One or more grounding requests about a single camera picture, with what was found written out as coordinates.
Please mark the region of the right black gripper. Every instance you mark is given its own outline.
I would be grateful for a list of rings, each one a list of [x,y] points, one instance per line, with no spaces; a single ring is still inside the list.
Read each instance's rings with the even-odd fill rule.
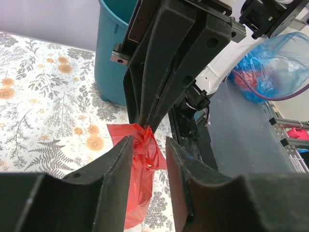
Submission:
[[[196,108],[186,98],[197,75],[246,28],[232,14],[233,0],[139,0],[111,61],[127,66],[124,89],[129,121],[156,131],[177,106],[185,117]]]

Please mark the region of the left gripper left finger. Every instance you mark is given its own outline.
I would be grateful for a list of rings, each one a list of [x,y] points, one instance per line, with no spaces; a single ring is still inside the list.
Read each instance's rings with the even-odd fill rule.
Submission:
[[[46,173],[1,173],[3,232],[121,232],[133,138],[62,179]]]

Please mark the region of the red plastic trash bag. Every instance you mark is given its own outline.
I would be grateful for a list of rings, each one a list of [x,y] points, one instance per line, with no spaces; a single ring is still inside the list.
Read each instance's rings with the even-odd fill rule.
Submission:
[[[166,170],[167,162],[150,127],[139,124],[108,124],[113,145],[124,137],[133,137],[133,158],[124,229],[142,223],[153,192],[155,171]]]

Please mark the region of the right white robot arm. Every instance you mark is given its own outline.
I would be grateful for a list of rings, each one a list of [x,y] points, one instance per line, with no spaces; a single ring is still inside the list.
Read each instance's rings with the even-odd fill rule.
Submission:
[[[247,0],[239,19],[227,0],[139,0],[111,60],[126,66],[131,124],[157,129],[175,110],[183,136],[196,135],[194,115],[256,45],[285,29],[301,30],[306,0]]]

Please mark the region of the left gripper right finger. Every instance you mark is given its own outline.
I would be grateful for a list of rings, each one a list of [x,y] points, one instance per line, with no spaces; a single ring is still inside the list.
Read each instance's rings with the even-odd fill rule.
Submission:
[[[178,232],[306,232],[307,174],[219,173],[172,138],[166,159],[175,230]]]

